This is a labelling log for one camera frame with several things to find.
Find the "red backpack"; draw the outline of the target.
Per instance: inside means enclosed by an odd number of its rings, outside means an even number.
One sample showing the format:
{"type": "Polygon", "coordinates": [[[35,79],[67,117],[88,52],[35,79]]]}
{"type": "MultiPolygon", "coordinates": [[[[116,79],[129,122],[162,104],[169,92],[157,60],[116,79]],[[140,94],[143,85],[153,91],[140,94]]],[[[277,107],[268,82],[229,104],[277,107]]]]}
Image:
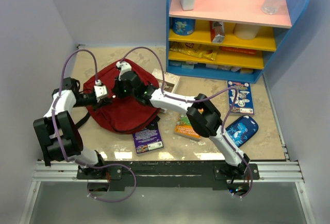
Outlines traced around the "red backpack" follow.
{"type": "Polygon", "coordinates": [[[112,104],[95,111],[91,106],[87,106],[87,114],[76,123],[77,128],[84,125],[89,118],[93,118],[99,126],[108,131],[118,134],[133,134],[157,118],[160,109],[152,107],[149,102],[152,90],[159,88],[156,78],[131,60],[125,59],[124,61],[131,65],[131,71],[136,72],[147,86],[144,93],[136,97],[116,97],[112,93],[112,88],[115,77],[119,76],[119,70],[116,68],[116,62],[108,65],[98,72],[98,77],[107,87],[107,97],[112,100],[112,104]]]}

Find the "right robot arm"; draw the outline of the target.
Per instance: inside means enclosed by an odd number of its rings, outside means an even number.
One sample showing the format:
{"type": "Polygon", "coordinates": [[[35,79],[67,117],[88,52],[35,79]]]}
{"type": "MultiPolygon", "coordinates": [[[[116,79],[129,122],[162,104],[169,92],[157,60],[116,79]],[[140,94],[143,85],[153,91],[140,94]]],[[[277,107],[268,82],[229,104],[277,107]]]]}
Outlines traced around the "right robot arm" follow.
{"type": "Polygon", "coordinates": [[[240,150],[225,131],[221,113],[204,94],[183,96],[163,91],[152,84],[145,84],[134,71],[115,77],[114,94],[119,97],[131,96],[140,105],[164,108],[185,115],[193,130],[210,139],[223,154],[231,176],[242,179],[251,174],[249,157],[240,150]]]}

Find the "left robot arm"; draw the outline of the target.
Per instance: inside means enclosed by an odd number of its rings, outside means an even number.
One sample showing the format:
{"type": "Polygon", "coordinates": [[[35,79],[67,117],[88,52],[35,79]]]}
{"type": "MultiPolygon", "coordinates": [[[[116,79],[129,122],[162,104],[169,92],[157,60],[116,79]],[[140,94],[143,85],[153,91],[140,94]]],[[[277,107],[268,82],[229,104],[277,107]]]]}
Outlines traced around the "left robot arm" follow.
{"type": "Polygon", "coordinates": [[[98,108],[110,103],[107,87],[97,80],[86,92],[80,91],[80,82],[68,77],[62,87],[53,90],[52,104],[46,114],[33,122],[33,127],[43,154],[45,166],[53,161],[74,162],[78,171],[86,176],[101,179],[107,166],[99,152],[83,145],[78,131],[88,119],[74,123],[71,112],[75,107],[98,108]]]}

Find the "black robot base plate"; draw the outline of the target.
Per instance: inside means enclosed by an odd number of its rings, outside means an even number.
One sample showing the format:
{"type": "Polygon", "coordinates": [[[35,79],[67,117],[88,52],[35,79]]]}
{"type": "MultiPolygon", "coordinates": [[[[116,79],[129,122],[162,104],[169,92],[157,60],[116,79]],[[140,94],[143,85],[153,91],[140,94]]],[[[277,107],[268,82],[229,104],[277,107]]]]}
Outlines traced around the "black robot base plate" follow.
{"type": "Polygon", "coordinates": [[[109,183],[111,191],[127,187],[180,187],[211,188],[213,190],[246,190],[252,180],[258,180],[259,170],[250,164],[252,173],[236,177],[230,173],[223,160],[206,161],[107,161],[106,175],[100,179],[77,171],[78,180],[90,183],[109,183]]]}

